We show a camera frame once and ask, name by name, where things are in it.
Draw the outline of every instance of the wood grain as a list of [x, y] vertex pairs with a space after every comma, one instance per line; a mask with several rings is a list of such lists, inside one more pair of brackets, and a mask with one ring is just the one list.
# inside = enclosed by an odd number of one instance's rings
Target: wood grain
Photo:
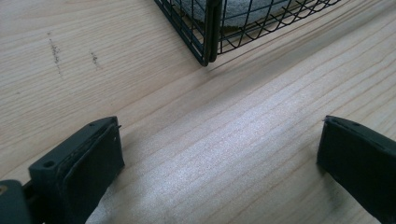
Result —
[[395, 12], [342, 1], [201, 67], [153, 1], [0, 1], [0, 176], [116, 115], [88, 223], [377, 223], [316, 154], [326, 115], [396, 139]]

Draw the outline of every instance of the wire basket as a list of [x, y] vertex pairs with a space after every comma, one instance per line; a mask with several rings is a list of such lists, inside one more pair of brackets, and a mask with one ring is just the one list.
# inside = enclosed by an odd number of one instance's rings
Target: wire basket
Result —
[[341, 0], [154, 0], [201, 65]]

